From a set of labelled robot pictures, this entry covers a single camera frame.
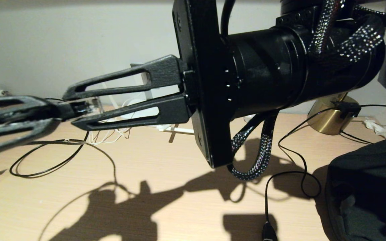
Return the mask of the brass desk lamp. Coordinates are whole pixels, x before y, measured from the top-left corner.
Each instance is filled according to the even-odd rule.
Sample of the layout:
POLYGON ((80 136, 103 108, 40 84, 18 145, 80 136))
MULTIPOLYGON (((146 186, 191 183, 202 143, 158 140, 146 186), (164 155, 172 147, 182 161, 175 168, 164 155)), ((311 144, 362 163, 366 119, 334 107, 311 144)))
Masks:
POLYGON ((339 135, 361 111, 348 92, 319 98, 308 113, 308 125, 326 135, 339 135))

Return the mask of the white router with antennas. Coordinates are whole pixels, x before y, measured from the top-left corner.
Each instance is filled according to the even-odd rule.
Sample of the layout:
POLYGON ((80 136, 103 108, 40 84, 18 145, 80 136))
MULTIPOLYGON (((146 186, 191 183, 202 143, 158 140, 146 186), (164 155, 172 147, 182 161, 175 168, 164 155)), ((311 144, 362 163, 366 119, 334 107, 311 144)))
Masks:
MULTIPOLYGON (((175 94, 179 91, 178 86, 172 85, 168 87, 160 87, 155 88, 151 90, 147 90, 144 92, 136 92, 131 94, 117 94, 117 95, 108 95, 101 97, 102 100, 108 100, 109 103, 106 105, 112 105, 113 109, 123 108, 130 105, 135 105, 140 102, 144 102, 149 99, 158 98, 158 97, 164 97, 166 95, 175 94)), ((145 117, 152 117, 152 116, 158 116, 159 114, 159 108, 147 108, 141 111, 135 111, 132 113, 124 114, 121 116, 115 116, 111 117, 109 119, 104 119, 100 121, 101 123, 110 123, 110 122, 120 122, 125 119, 140 119, 145 117)), ((187 134, 193 134, 193 129, 181 129, 176 130, 177 125, 185 124, 187 122, 177 122, 177 123, 171 123, 165 124, 165 125, 148 125, 149 127, 156 128, 159 131, 175 131, 175 132, 181 132, 181 133, 187 133, 187 134)))

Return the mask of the black fabric backpack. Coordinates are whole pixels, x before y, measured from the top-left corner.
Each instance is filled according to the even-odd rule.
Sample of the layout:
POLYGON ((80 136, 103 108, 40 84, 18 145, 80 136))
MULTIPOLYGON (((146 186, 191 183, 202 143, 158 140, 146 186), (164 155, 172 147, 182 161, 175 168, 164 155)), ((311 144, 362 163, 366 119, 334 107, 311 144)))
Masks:
POLYGON ((386 241, 386 139, 332 160, 325 194, 337 241, 386 241))

